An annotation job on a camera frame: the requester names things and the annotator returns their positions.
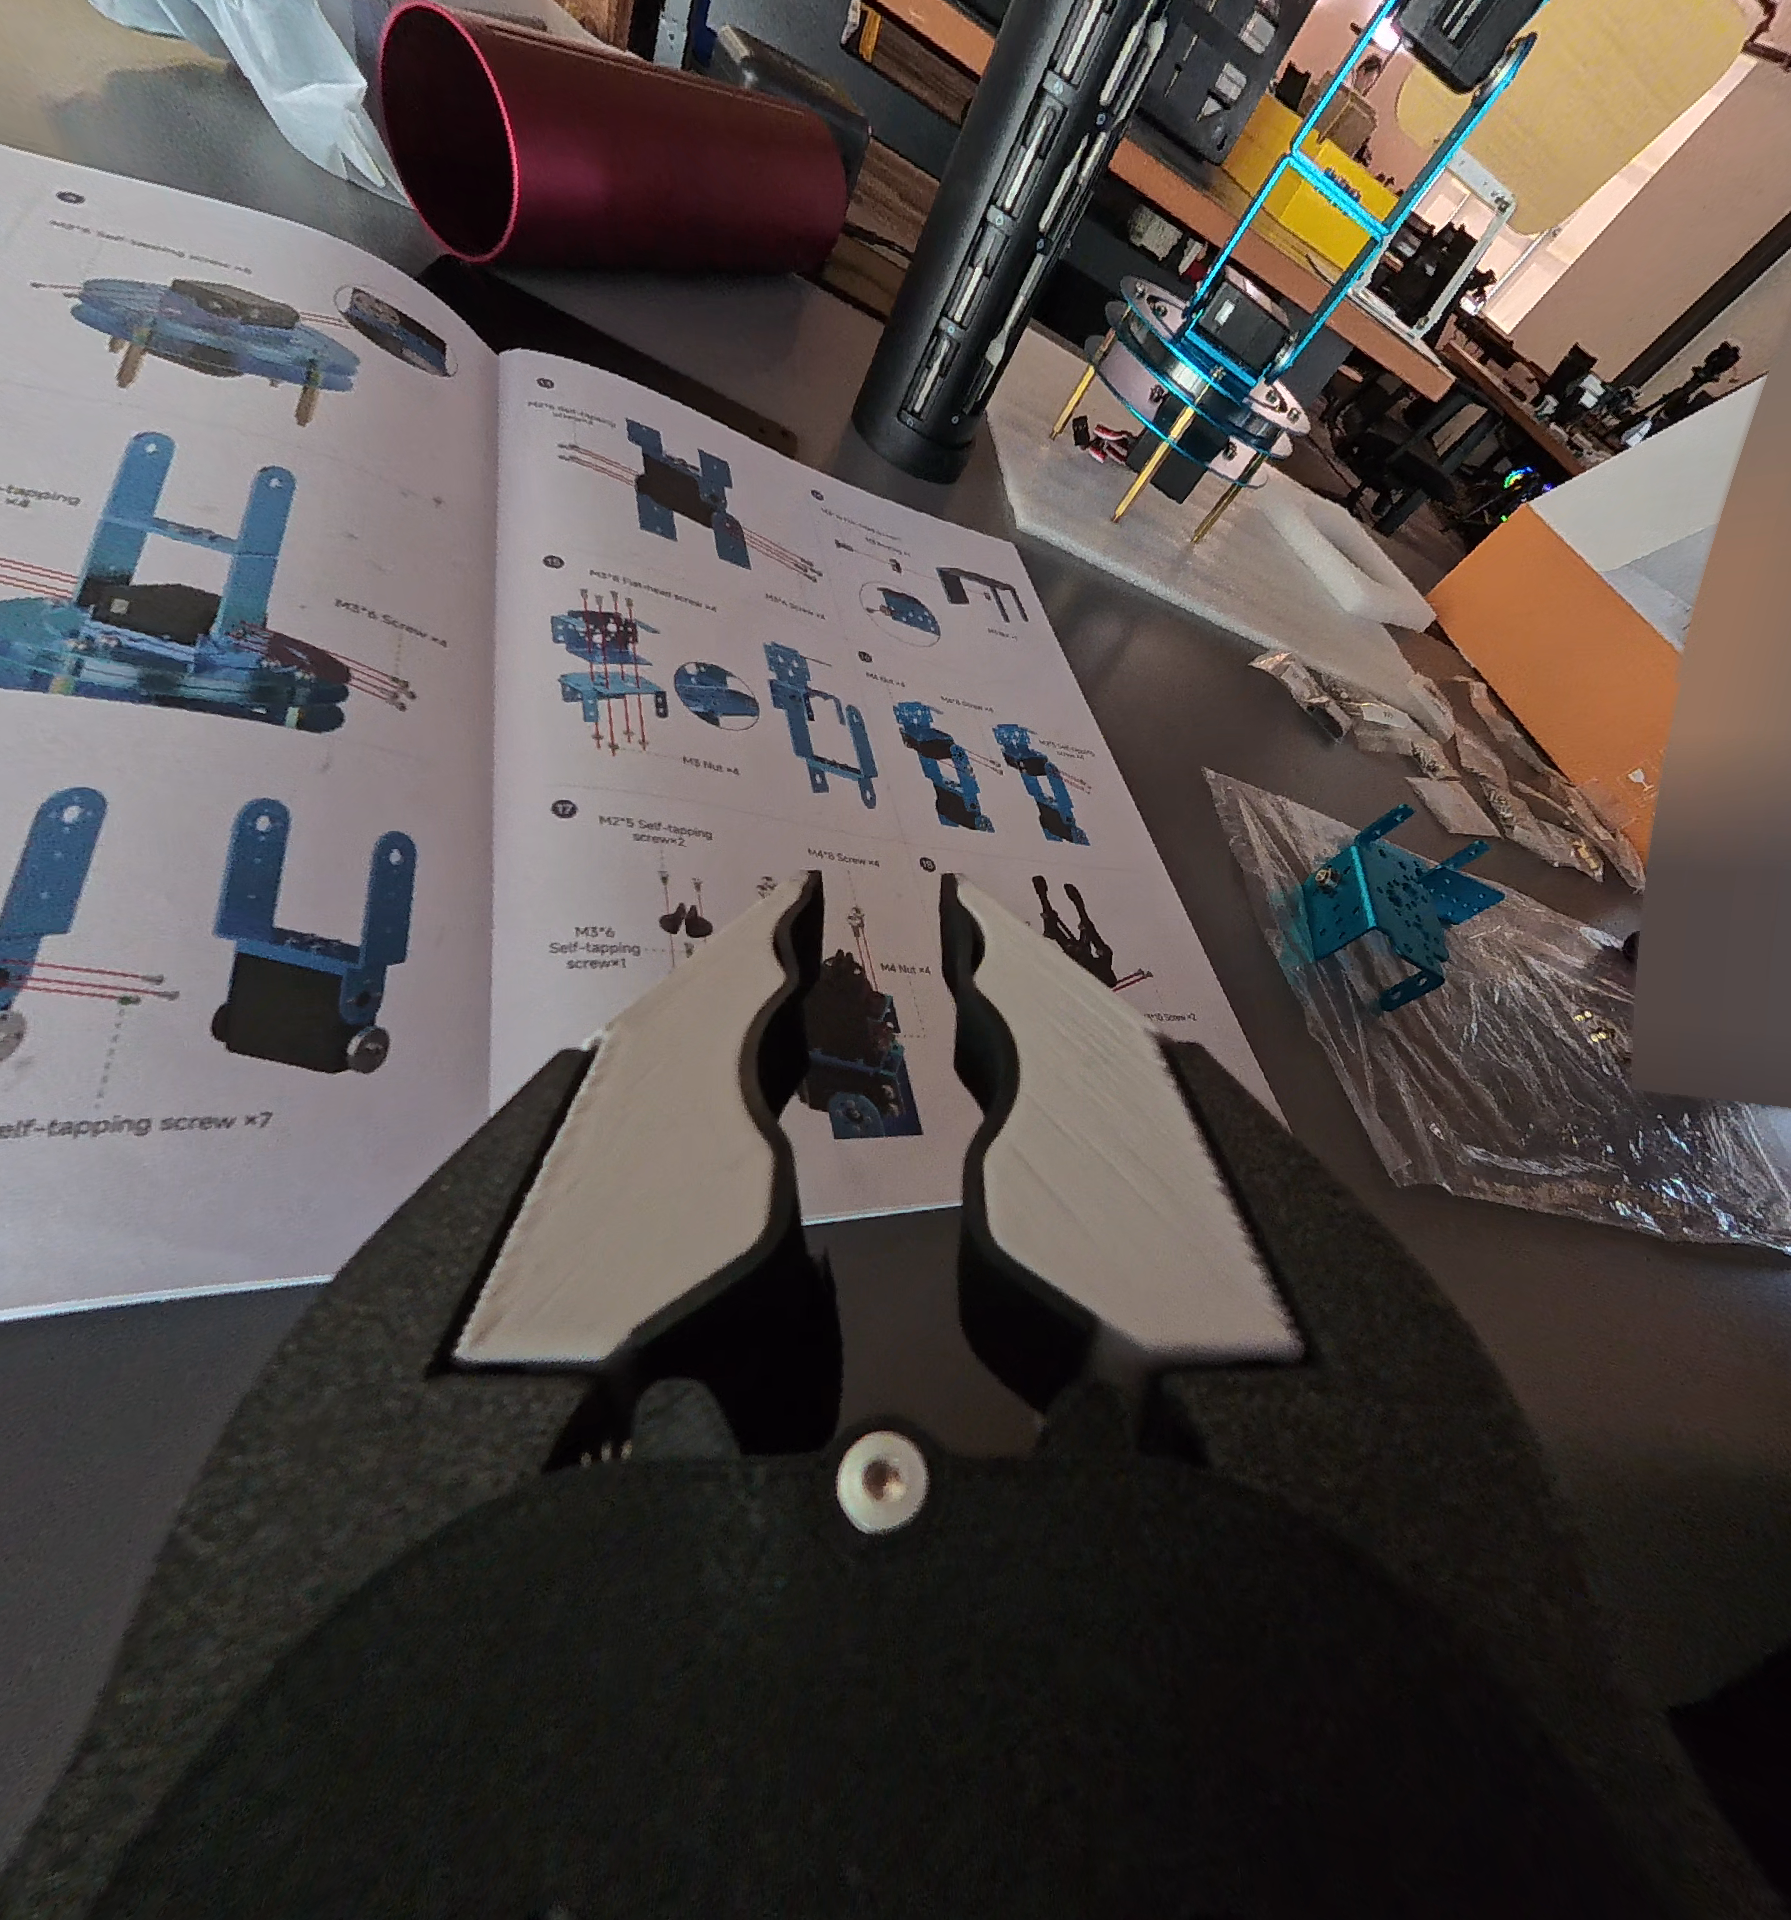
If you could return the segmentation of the pile of small screw bags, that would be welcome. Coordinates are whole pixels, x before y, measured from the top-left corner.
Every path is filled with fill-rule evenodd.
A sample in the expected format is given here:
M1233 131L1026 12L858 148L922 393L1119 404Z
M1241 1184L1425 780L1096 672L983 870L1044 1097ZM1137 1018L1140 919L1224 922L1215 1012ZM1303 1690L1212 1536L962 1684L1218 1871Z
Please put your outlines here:
M1279 681L1329 736L1369 756L1398 756L1413 803L1457 838L1506 838L1555 870L1602 881L1617 873L1646 887L1643 855L1608 806L1567 780L1509 719L1492 689L1460 675L1462 701L1407 675L1401 701L1381 701L1294 652L1262 652L1253 666Z

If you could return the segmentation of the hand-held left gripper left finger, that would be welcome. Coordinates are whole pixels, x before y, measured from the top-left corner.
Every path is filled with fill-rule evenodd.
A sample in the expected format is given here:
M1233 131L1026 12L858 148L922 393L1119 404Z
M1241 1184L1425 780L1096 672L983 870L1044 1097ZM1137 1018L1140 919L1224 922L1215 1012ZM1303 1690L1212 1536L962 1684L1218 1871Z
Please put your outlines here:
M829 1443L840 1315L779 1126L808 1071L820 943L820 876L791 876L602 1030L456 1367L587 1376L593 1437L625 1437L654 1382L695 1379L741 1452Z

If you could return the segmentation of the wooden workbench table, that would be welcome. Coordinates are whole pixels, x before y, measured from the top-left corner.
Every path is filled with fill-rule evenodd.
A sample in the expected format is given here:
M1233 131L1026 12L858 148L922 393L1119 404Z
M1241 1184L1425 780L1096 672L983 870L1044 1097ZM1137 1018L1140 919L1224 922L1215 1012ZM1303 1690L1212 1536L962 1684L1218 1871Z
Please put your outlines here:
M994 49L994 35L974 12L965 12L957 3L866 3L866 9L898 23L962 76L980 81ZM1247 207L1244 192L1227 172L1195 160L1180 163L1175 148L1157 143L1140 122L1131 122L1108 169L1146 204L1154 204L1166 218L1186 233L1201 236L1210 247L1221 247L1236 233ZM1291 253L1282 227L1268 218L1244 233L1233 265L1288 305L1308 314L1320 308L1329 291L1329 282ZM1343 300L1332 311L1329 329L1390 375L1398 375L1419 396L1439 399L1454 384L1454 375L1430 349L1413 343L1396 326L1381 323L1352 300Z

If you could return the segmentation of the beige acoustic panel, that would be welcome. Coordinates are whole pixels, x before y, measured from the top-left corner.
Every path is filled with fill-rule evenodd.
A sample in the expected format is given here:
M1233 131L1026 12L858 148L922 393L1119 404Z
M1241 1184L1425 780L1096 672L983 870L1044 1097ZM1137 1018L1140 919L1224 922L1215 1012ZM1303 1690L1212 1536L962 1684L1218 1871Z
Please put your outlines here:
M1547 3L1535 49L1465 154L1515 192L1509 230L1570 218L1736 61L1744 3Z

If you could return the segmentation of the white foam sheet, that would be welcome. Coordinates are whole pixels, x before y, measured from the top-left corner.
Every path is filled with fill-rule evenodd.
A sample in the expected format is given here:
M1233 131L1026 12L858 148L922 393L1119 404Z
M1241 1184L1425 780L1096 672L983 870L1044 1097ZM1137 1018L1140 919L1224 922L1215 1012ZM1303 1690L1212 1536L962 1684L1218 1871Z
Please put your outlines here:
M1050 410L1038 399L1000 399L989 410L1003 489L1023 535L1268 652L1343 657L1352 646L1387 643L1393 625L1340 611L1256 509L1253 495L1279 471L1247 489L1195 544L1195 509L1154 492L1111 521L1122 486L1087 454L1050 439Z

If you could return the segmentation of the red fabric roll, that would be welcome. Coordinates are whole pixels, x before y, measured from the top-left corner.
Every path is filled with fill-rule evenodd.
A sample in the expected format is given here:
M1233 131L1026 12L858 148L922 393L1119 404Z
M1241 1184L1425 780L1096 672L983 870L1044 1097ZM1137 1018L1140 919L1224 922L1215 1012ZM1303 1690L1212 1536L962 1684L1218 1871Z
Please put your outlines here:
M401 3L381 134L416 215L500 268L808 273L849 186L811 108L506 20Z

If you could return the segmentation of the white plastic wrap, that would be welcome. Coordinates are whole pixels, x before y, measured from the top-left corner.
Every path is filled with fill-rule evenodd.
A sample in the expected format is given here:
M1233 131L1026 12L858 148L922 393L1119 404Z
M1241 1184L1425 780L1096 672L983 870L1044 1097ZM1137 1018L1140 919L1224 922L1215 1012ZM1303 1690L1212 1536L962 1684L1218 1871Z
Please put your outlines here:
M390 3L93 3L108 20L236 64L294 151L407 204L369 96Z

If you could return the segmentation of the black patterned bottle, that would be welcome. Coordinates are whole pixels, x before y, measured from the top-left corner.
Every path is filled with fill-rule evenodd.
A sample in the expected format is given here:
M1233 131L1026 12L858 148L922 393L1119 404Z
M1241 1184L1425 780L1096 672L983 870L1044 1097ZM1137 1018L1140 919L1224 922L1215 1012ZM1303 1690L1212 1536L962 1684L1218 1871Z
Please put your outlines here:
M861 384L861 439L954 483L1169 41L1169 3L1012 3Z

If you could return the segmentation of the assembly instruction booklet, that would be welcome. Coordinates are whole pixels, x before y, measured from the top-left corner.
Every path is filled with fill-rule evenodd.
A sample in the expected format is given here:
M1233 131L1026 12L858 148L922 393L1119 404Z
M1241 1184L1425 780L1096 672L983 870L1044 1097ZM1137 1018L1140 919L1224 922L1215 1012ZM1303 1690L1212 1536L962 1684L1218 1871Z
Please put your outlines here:
M1018 547L0 148L0 1318L334 1274L800 870L814 1219L959 1196L942 870L1273 1103Z

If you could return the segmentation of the orange cardboard box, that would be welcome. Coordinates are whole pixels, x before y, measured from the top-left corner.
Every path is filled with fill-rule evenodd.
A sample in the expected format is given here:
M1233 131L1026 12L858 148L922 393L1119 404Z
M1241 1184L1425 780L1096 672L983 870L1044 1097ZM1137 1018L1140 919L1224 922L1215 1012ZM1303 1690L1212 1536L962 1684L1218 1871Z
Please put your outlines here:
M1683 637L1762 387L1544 492L1428 593L1454 649L1640 855Z

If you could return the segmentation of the dark desk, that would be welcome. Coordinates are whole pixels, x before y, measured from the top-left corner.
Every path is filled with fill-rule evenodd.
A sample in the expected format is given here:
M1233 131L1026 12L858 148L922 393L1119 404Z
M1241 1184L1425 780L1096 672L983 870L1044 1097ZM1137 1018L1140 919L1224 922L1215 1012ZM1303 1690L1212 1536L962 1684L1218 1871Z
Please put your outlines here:
M1041 1420L962 1196L814 1219L800 1088L837 1428L741 1452L675 1379L596 1457L581 1382L451 1364L587 1041L320 1277L0 1917L1779 1914L1483 1344L1204 1044L1300 1364Z

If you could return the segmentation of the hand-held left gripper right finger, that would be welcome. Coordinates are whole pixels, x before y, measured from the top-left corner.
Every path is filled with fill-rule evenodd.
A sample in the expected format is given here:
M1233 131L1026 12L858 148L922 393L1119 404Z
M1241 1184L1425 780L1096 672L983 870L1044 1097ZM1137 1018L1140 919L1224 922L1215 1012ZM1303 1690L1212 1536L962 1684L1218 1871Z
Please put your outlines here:
M957 1321L1050 1420L1105 1382L1300 1364L1303 1332L1163 1041L968 876L939 899L965 1149Z

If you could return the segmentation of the large clear plastic bag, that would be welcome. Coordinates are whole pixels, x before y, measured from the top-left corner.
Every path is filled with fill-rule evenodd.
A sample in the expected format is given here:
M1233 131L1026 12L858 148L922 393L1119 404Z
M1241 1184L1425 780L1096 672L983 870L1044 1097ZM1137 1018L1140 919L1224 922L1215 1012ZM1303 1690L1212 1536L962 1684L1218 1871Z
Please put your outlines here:
M1445 983L1381 1012L1407 966L1372 934L1305 963L1300 879L1358 832L1207 771L1259 925L1305 1027L1401 1187L1791 1257L1791 1169L1742 1103L1631 1082L1631 972L1617 945L1529 896L1445 931Z

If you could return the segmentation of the black compartment case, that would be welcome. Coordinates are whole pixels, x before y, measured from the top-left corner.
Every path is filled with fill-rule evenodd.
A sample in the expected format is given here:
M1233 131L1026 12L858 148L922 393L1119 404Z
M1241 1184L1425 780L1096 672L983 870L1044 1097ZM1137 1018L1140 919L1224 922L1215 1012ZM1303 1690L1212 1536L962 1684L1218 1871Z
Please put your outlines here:
M1221 163L1276 76L1303 9L1294 3L1169 3L1169 35L1140 119Z

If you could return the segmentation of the yellow storage bin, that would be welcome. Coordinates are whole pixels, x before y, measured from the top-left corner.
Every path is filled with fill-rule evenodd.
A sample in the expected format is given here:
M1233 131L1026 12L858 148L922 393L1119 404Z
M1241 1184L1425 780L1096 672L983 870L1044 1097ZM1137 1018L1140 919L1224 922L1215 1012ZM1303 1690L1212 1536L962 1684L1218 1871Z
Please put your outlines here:
M1262 189L1271 166L1288 151L1297 125L1300 113L1279 99L1265 96L1256 105L1224 160L1224 172L1247 198ZM1332 180L1349 189L1375 221L1393 215L1401 195L1367 172L1332 137L1314 134L1305 143L1305 154L1323 166ZM1314 271L1320 271L1323 262L1329 268L1349 268L1367 241L1364 227L1355 218L1346 218L1337 204L1320 195L1297 172L1282 175L1276 192L1268 198L1265 215L1268 227L1285 233L1297 253L1311 259Z

